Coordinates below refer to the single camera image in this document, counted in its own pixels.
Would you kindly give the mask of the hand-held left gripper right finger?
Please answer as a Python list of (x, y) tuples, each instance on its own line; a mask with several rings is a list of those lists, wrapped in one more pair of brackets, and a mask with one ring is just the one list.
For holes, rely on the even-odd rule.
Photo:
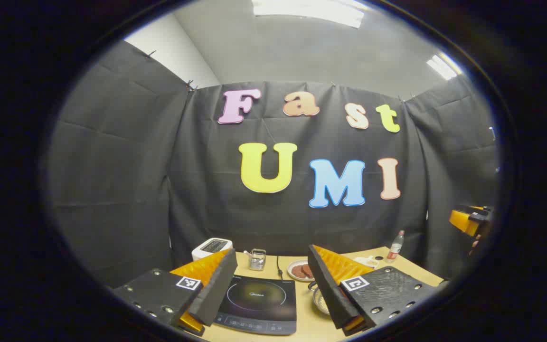
[(332, 322), (345, 336), (379, 331), (412, 314), (443, 289), (387, 265), (373, 269), (310, 245), (308, 266)]

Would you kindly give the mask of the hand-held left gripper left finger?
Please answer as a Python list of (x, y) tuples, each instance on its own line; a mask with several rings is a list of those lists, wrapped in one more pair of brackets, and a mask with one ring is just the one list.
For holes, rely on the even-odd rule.
[(236, 267), (236, 251), (228, 248), (171, 271), (146, 271), (112, 292), (152, 320), (202, 336), (215, 320)]

